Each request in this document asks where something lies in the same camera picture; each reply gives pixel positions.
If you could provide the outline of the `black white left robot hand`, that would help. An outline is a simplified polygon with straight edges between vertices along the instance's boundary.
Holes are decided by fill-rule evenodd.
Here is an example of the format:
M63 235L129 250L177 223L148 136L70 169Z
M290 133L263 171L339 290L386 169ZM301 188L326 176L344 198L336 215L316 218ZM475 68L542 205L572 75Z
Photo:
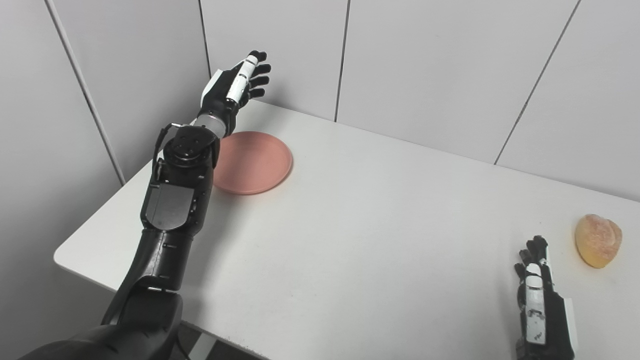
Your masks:
M223 139L236 128L240 109L250 100L265 96L272 66L265 51L253 50L233 68L218 69L202 91L195 125L203 126Z

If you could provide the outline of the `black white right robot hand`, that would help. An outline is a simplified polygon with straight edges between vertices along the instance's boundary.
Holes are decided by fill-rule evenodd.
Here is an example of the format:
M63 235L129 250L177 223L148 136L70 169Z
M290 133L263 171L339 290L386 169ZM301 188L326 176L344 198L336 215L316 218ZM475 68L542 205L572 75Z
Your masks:
M518 360L574 360L578 350L573 303L554 289L547 240L535 235L514 265L521 337Z

